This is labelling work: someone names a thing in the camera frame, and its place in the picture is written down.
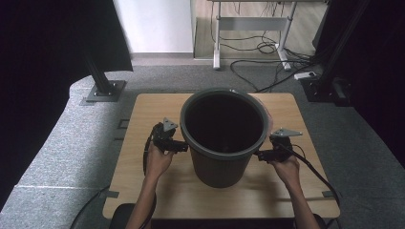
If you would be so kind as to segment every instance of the desk leg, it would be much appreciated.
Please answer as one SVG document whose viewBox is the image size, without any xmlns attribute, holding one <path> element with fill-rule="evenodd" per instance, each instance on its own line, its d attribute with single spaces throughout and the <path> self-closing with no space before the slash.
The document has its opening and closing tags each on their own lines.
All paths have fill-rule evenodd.
<svg viewBox="0 0 405 229">
<path fill-rule="evenodd" d="M 276 44 L 277 52 L 280 56 L 280 60 L 282 60 L 282 61 L 288 60 L 287 56 L 286 56 L 286 51 L 284 50 L 284 46 L 286 45 L 289 28 L 291 27 L 292 18 L 294 16 L 296 7 L 297 7 L 297 2 L 292 2 L 291 11 L 289 12 L 289 16 L 287 17 L 287 23 L 283 30 L 283 34 L 280 39 L 280 44 Z M 284 70 L 286 70 L 286 71 L 291 70 L 291 66 L 289 65 L 288 62 L 283 62 L 283 66 L 284 66 Z"/>
<path fill-rule="evenodd" d="M 221 68 L 220 60 L 220 22 L 221 22 L 221 2 L 218 2 L 218 15 L 217 15 L 217 28 L 215 30 L 215 44 L 214 44 L 214 70 Z"/>
</svg>

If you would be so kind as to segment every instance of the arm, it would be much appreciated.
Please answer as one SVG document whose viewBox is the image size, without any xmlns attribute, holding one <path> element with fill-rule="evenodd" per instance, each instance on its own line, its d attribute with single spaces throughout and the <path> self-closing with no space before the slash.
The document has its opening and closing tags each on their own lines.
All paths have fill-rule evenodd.
<svg viewBox="0 0 405 229">
<path fill-rule="evenodd" d="M 301 188 L 299 169 L 300 164 L 295 156 L 286 161 L 270 162 L 280 179 L 285 183 L 289 192 L 298 229 L 319 229 L 319 225 L 311 212 Z"/>
<path fill-rule="evenodd" d="M 155 198 L 159 178 L 169 168 L 173 154 L 173 152 L 169 152 L 168 155 L 164 155 L 153 142 L 150 143 L 145 179 L 142 183 L 137 205 L 128 220 L 126 229 L 139 229 L 148 217 Z"/>
</svg>

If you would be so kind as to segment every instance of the power strip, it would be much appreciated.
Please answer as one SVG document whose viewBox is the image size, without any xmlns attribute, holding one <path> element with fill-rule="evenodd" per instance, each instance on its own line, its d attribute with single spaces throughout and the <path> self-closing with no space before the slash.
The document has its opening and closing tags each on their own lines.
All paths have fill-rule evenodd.
<svg viewBox="0 0 405 229">
<path fill-rule="evenodd" d="M 315 76 L 314 72 L 297 73 L 294 75 L 294 79 L 298 80 L 298 79 L 310 78 L 310 77 L 314 77 L 314 76 Z"/>
</svg>

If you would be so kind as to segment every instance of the wrist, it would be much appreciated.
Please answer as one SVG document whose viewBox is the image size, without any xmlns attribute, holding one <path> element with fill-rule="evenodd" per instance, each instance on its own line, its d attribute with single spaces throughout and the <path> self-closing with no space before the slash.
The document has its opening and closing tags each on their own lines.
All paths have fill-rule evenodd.
<svg viewBox="0 0 405 229">
<path fill-rule="evenodd" d="M 303 190 L 299 182 L 286 183 L 286 188 L 291 194 L 302 194 Z"/>
<path fill-rule="evenodd" d="M 144 182 L 149 182 L 149 183 L 158 183 L 160 176 L 159 175 L 154 175 L 154 174 L 146 174 Z"/>
</svg>

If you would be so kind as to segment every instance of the desk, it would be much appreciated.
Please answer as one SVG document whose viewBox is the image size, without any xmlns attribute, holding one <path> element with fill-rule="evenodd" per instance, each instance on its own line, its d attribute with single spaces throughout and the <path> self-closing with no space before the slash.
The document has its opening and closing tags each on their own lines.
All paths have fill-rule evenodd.
<svg viewBox="0 0 405 229">
<path fill-rule="evenodd" d="M 286 71 L 291 70 L 291 66 L 287 62 L 284 46 L 286 44 L 289 28 L 292 23 L 293 15 L 297 2 L 321 2 L 322 0 L 283 0 L 280 2 L 292 2 L 288 17 L 221 17 L 221 3 L 234 2 L 232 0 L 208 0 L 218 2 L 217 12 L 217 27 L 215 30 L 215 45 L 214 45 L 214 69 L 221 68 L 221 31 L 281 31 L 282 35 L 280 43 L 276 44 L 276 49 L 280 60 L 283 61 L 283 66 Z M 238 2 L 268 2 L 265 0 L 242 0 Z"/>
<path fill-rule="evenodd" d="M 135 202 L 143 181 L 142 155 L 153 126 L 166 116 L 179 123 L 182 104 L 191 94 L 140 94 L 123 141 L 117 167 L 110 186 L 117 198 L 107 198 L 103 215 L 110 219 L 122 203 Z M 307 159 L 325 177 L 309 133 L 291 94 L 253 94 L 260 98 L 274 119 L 274 127 L 302 132 L 291 143 L 300 145 Z M 174 139 L 183 140 L 177 130 Z M 271 149 L 267 140 L 262 148 Z M 324 198 L 328 188 L 301 165 L 301 183 L 314 213 L 323 218 L 337 218 L 339 208 L 333 198 Z M 288 191 L 271 165 L 253 156 L 241 180 L 235 185 L 215 189 L 203 184 L 195 175 L 191 155 L 178 153 L 157 189 L 155 219 L 242 219 L 293 218 Z"/>
</svg>

